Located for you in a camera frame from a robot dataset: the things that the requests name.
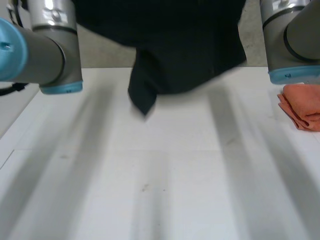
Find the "black cable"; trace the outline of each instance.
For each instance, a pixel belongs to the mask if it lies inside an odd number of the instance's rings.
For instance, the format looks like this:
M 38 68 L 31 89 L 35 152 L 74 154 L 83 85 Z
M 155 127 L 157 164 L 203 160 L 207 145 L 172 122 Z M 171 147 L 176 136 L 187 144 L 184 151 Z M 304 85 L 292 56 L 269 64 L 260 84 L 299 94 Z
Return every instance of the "black cable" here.
M 22 21 L 21 21 L 21 18 L 20 18 L 20 14 L 19 14 L 19 2 L 18 2 L 18 0 L 14 1 L 13 9 L 14 9 L 15 18 L 16 18 L 16 21 L 17 21 L 18 25 L 23 28 L 24 25 L 22 24 Z
M 14 92 L 20 92 L 25 89 L 28 83 L 14 83 L 12 86 L 0 89 L 0 97 Z

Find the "blue ring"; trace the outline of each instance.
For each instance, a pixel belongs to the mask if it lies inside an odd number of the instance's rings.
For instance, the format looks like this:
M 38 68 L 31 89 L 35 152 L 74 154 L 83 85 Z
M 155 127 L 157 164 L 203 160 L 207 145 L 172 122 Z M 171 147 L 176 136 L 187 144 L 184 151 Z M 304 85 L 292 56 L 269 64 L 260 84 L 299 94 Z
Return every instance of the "blue ring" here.
M 6 24 L 7 26 L 9 26 L 9 31 L 14 31 L 15 37 L 18 38 L 19 44 L 21 46 L 21 51 L 22 51 L 20 53 L 20 55 L 21 55 L 20 64 L 17 66 L 16 71 L 12 72 L 11 75 L 8 76 L 7 79 L 5 80 L 5 81 L 9 82 L 11 79 L 16 78 L 24 70 L 24 68 L 27 64 L 27 61 L 28 61 L 29 51 L 28 51 L 28 44 L 27 44 L 24 36 L 18 30 L 18 28 L 3 18 L 0 18 L 0 23 L 1 22 Z

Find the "metal robot arm section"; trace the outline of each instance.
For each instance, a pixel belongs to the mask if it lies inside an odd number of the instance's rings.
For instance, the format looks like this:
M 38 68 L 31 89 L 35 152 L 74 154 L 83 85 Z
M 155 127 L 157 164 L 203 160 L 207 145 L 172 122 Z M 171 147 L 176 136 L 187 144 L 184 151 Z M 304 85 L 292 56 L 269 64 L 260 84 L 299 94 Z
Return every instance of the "metal robot arm section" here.
M 320 84 L 320 0 L 260 0 L 274 84 Z
M 75 6 L 71 0 L 28 0 L 32 31 L 0 19 L 5 60 L 0 81 L 39 84 L 44 94 L 82 90 Z

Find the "gray wall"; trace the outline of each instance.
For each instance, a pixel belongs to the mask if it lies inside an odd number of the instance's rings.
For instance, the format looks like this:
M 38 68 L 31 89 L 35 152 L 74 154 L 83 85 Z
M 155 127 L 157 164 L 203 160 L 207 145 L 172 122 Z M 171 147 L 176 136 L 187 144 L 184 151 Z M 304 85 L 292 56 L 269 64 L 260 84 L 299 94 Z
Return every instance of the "gray wall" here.
M 7 17 L 8 0 L 0 0 L 0 17 Z M 29 26 L 28 14 L 22 12 L 24 23 Z M 240 37 L 245 48 L 248 66 L 266 66 L 259 0 L 246 0 L 242 19 L 239 25 Z M 79 27 L 81 62 L 84 68 L 131 67 L 135 59 L 135 50 L 97 36 Z

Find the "dark fabric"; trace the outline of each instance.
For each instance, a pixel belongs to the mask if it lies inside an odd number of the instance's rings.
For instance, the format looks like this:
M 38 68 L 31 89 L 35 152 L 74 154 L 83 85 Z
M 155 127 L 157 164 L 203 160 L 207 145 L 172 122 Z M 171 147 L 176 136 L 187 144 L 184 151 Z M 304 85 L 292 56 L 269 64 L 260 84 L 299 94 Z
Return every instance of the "dark fabric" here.
M 157 95 L 184 93 L 243 63 L 245 0 L 73 0 L 79 24 L 136 48 L 128 88 L 146 115 Z

